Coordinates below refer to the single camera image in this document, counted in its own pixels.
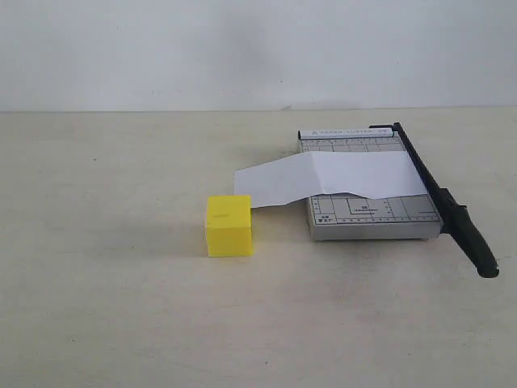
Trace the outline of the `yellow cube block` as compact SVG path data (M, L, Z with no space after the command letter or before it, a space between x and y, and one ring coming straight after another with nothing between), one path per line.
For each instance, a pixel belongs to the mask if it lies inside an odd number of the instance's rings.
M205 236L211 257L252 255L251 197L210 196Z

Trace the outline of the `white paper sheet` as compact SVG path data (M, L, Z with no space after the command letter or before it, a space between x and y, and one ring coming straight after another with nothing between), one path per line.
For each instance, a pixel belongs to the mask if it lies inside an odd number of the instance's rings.
M368 199L427 192L405 151L309 151L236 171L235 195L253 208L287 205L317 195L349 193Z

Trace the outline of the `black cutter blade arm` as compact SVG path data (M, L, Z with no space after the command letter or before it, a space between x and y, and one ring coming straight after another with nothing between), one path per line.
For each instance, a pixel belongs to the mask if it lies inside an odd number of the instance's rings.
M498 262L494 257L488 243L481 235L469 216L465 205L456 202L452 194L441 188L427 169L425 163L418 155L406 132L399 122L393 124L370 125L370 129L392 129L398 133L401 142L406 148L416 171L420 175L427 192L432 199L443 226L441 234L449 234L466 254L477 273L482 278L496 278L499 275Z

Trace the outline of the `grey paper cutter base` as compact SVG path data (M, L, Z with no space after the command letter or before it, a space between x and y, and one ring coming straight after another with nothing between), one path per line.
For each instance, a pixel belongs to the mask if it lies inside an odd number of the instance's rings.
M406 148L390 125L368 129L301 130L300 152L395 152ZM339 193L305 201L314 241L429 239L439 236L442 219L428 194L371 200Z

